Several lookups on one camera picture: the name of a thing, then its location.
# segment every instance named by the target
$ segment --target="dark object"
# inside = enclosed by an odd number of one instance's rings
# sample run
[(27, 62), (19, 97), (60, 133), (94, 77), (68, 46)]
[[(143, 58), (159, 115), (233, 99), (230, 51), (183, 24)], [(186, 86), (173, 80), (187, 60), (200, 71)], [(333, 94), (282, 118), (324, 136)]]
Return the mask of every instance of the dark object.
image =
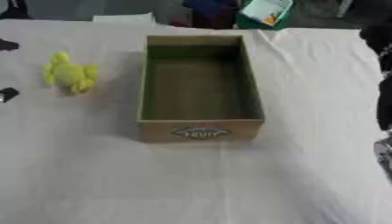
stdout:
[(380, 83), (377, 120), (382, 130), (392, 128), (392, 24), (375, 25), (363, 29), (360, 37), (379, 56), (385, 79)]
[(29, 16), (27, 4), (25, 0), (15, 0), (16, 4), (12, 0), (7, 0), (8, 9), (0, 14), (0, 19), (15, 18), (15, 19), (32, 19)]
[(13, 51), (19, 49), (19, 44), (0, 38), (0, 51)]
[(214, 17), (209, 18), (194, 10), (192, 12), (192, 27), (205, 29), (233, 29), (237, 8), (222, 9)]
[(192, 27), (232, 29), (238, 5), (235, 0), (185, 0), (192, 9)]
[(14, 98), (15, 96), (19, 95), (19, 91), (17, 91), (13, 87), (7, 87), (0, 90), (0, 102), (6, 103), (10, 99)]

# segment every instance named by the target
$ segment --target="white object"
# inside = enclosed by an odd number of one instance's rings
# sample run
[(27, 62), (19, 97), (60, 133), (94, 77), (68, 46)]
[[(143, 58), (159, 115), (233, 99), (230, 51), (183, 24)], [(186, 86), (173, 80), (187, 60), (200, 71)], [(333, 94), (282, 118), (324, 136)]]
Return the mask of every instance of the white object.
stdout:
[(353, 4), (354, 0), (343, 0), (340, 4), (339, 11), (338, 11), (338, 18), (343, 18), (346, 15), (348, 9)]
[[(381, 80), (358, 31), (203, 31), (136, 24), (2, 21), (3, 224), (390, 224), (375, 161)], [(243, 35), (266, 123), (252, 143), (132, 139), (145, 35)], [(42, 84), (56, 51), (100, 66), (76, 97)]]
[(154, 25), (154, 15), (152, 12), (139, 15), (119, 15), (119, 16), (94, 16), (94, 22), (101, 23), (126, 23), (134, 25)]

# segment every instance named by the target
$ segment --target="yellow frog toy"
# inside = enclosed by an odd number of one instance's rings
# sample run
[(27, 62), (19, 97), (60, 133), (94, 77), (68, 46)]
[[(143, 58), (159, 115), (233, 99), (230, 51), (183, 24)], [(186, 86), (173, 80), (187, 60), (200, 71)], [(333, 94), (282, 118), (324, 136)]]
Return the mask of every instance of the yellow frog toy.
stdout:
[(98, 66), (86, 64), (85, 66), (73, 63), (66, 52), (56, 52), (50, 58), (50, 63), (44, 66), (44, 81), (66, 88), (78, 94), (89, 90), (94, 84)]

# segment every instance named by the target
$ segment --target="label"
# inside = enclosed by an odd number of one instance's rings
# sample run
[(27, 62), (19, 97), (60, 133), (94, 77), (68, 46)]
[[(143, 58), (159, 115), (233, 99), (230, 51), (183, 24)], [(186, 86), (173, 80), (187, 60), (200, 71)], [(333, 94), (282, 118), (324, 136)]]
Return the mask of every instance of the label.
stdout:
[(226, 129), (216, 128), (216, 127), (209, 127), (205, 124), (198, 124), (195, 126), (175, 129), (172, 132), (172, 134), (183, 136), (183, 137), (189, 137), (191, 139), (196, 139), (196, 140), (206, 140), (209, 138), (228, 135), (230, 134), (230, 131)]

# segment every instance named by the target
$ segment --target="black object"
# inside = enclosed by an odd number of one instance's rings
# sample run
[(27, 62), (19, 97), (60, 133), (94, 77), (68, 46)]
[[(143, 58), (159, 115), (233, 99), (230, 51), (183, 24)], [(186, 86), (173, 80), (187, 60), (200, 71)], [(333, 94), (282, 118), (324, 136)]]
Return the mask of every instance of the black object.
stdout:
[(13, 51), (19, 49), (19, 44), (0, 38), (0, 51)]
[(0, 14), (0, 19), (14, 18), (14, 19), (32, 19), (29, 16), (27, 4), (25, 0), (7, 0), (8, 9)]
[(19, 95), (19, 91), (17, 91), (15, 88), (13, 87), (4, 88), (0, 90), (0, 101), (2, 101), (2, 103), (5, 103), (17, 95)]
[(380, 68), (385, 79), (380, 83), (377, 120), (382, 130), (392, 128), (392, 24), (374, 25), (363, 29), (360, 37), (379, 56)]

